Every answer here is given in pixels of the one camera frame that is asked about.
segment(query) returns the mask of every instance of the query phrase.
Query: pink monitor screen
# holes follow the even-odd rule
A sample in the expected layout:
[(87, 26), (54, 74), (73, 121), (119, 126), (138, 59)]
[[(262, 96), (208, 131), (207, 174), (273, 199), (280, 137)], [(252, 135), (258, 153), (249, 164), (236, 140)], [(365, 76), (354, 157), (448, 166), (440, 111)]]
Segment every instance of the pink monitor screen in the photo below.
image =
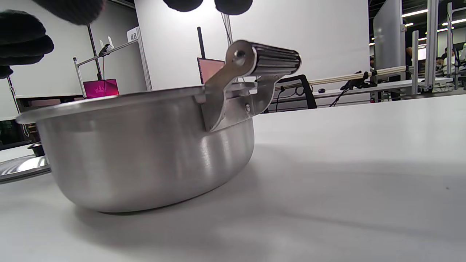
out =
[(225, 65), (225, 61), (198, 58), (201, 83), (204, 84)]
[(87, 98), (119, 95), (116, 79), (84, 82)]

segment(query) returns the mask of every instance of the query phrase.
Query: white table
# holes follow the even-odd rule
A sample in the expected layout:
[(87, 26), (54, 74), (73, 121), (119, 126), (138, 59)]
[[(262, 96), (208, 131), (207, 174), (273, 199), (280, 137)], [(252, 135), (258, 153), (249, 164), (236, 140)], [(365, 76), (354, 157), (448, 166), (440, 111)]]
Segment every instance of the white table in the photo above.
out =
[(0, 256), (21, 262), (460, 262), (466, 96), (254, 119), (233, 180), (133, 215), (76, 208), (50, 175), (0, 185)]

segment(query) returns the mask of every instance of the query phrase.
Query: ribbed handle grip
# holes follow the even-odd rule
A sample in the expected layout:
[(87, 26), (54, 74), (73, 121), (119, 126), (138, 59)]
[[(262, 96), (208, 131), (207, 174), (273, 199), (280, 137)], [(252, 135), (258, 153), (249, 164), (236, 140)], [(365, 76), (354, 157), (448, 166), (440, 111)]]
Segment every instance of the ribbed handle grip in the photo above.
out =
[(290, 75), (301, 66), (301, 57), (294, 50), (250, 42), (256, 51), (256, 66), (251, 76)]

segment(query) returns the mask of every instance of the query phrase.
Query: black pole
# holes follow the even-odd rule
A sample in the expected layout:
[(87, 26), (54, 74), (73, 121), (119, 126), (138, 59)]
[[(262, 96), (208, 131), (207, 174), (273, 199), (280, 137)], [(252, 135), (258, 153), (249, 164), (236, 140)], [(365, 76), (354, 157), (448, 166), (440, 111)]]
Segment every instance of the black pole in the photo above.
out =
[[(88, 32), (89, 32), (90, 44), (92, 46), (92, 53), (94, 54), (94, 56), (97, 56), (96, 46), (94, 44), (94, 38), (92, 37), (92, 31), (90, 30), (90, 25), (88, 25)], [(97, 80), (101, 81), (102, 73), (100, 72), (100, 65), (99, 65), (98, 59), (96, 59), (96, 66), (97, 66)]]
[(206, 57), (206, 52), (204, 51), (204, 41), (202, 41), (202, 32), (201, 27), (198, 27), (198, 37), (199, 37), (199, 46), (201, 47), (201, 57)]

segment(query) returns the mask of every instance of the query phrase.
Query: stainless steel pot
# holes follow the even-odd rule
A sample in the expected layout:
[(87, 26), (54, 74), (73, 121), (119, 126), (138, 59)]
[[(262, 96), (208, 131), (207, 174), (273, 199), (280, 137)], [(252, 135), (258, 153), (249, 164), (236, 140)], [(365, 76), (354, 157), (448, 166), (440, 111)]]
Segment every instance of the stainless steel pot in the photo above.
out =
[[(248, 163), (251, 117), (300, 64), (295, 51), (237, 41), (205, 86), (60, 104), (17, 121), (37, 123), (54, 179), (76, 205), (109, 213), (166, 206), (226, 183)], [(241, 76), (260, 77), (233, 83)]]

